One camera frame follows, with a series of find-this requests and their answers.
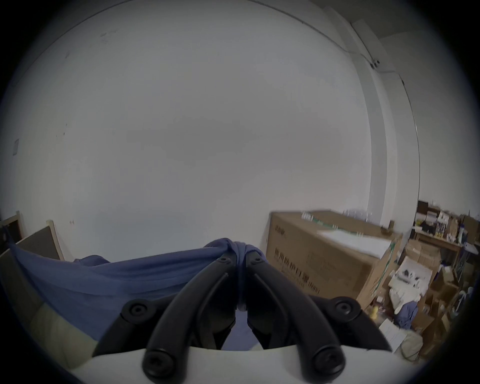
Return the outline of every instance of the sticker on wall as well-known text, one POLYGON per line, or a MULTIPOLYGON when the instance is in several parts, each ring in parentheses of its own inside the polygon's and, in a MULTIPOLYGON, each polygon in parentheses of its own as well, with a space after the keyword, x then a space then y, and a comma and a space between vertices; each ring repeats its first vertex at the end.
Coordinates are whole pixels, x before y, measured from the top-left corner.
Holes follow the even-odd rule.
POLYGON ((17 139, 15 140, 15 142, 13 143, 13 155, 15 156, 18 152, 18 142, 20 141, 20 139, 17 139))

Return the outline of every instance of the ceiling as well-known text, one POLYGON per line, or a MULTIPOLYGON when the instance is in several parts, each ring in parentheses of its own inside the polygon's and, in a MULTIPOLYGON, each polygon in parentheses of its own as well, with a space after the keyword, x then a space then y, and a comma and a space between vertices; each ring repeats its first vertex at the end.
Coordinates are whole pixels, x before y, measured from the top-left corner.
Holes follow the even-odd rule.
POLYGON ((363 19, 378 38, 428 29, 429 25, 405 2, 395 0, 310 0, 319 7, 332 7, 347 21, 363 19))

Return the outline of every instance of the white wall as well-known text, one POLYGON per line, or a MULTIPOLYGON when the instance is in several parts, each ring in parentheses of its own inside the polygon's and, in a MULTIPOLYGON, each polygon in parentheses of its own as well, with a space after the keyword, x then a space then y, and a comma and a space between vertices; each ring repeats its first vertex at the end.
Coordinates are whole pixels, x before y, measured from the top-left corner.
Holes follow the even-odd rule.
POLYGON ((350 52, 360 79, 372 147, 372 174, 367 210, 373 223, 387 227, 392 219, 397 179, 395 127, 388 96, 380 74, 370 64, 370 53, 352 25, 331 7, 325 7, 324 11, 342 37, 344 48, 350 52))
POLYGON ((420 199, 479 214, 478 104, 453 54, 426 31, 381 42, 405 82, 418 128, 420 199))
POLYGON ((53 219, 69 259, 220 237, 259 246, 271 210, 368 205, 370 129, 350 57, 246 1, 101 12, 31 64, 1 116, 1 214, 20 210, 27 233, 53 219))
POLYGON ((407 243, 412 223, 415 218, 419 193, 420 159, 417 139, 417 129, 413 119, 412 109, 408 95, 391 57, 385 51, 378 37, 364 20, 352 24, 370 54, 375 57, 377 68, 377 81, 381 78, 389 108, 383 108, 384 115, 390 112, 390 124, 385 123, 387 133, 387 154, 396 161, 395 176, 392 172, 387 174, 394 181, 387 183, 385 204, 389 209, 384 209, 384 215, 390 214, 390 219, 395 221, 396 232, 403 233, 403 246, 407 243))

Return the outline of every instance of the blue cloth pile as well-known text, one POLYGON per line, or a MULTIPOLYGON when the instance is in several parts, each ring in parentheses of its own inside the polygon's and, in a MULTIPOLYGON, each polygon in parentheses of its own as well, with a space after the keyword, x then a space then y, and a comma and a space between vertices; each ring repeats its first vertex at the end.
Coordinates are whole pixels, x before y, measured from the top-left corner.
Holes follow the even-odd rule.
MULTIPOLYGON (((197 273, 227 251, 237 255, 240 292, 238 308, 245 310, 241 295, 245 255, 257 251, 265 259, 259 249, 229 239, 215 240, 195 250, 116 263, 110 263, 97 255, 69 263, 41 257, 24 251, 15 244, 10 244, 10 248, 40 297, 70 324, 94 340, 102 337, 126 302, 137 298, 155 300, 178 293, 197 273)), ((240 323, 237 322, 231 336, 235 338, 235 334, 239 335, 240 341, 247 331, 246 316, 240 315, 237 319, 240 323)), ((226 342, 227 349, 235 349, 235 342, 232 342, 231 337, 229 339, 226 342)), ((256 339, 251 333, 250 339, 241 342, 241 348, 251 348, 254 341, 256 339)))
POLYGON ((403 304, 400 308, 400 312, 395 315, 394 323, 402 329, 410 329, 412 326, 412 321, 419 311, 417 303, 415 301, 410 301, 406 304, 403 304))

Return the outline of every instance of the black screw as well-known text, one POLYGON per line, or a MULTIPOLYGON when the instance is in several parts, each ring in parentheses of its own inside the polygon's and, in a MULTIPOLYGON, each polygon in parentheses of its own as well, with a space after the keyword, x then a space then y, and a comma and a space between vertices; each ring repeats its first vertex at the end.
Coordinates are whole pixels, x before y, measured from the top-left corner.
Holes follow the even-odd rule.
POLYGON ((348 315, 350 312, 352 312, 352 306, 346 302, 338 303, 335 306, 335 309, 344 315, 348 315))
POLYGON ((343 370, 345 359, 339 348, 328 347, 313 357, 313 367, 322 375, 335 375, 343 370))
POLYGON ((134 304, 130 308, 130 314, 132 316, 143 316, 147 312, 147 307, 143 304, 134 304))
POLYGON ((149 351, 145 353, 143 369, 150 376, 166 378, 174 372, 175 362, 166 352, 149 351))

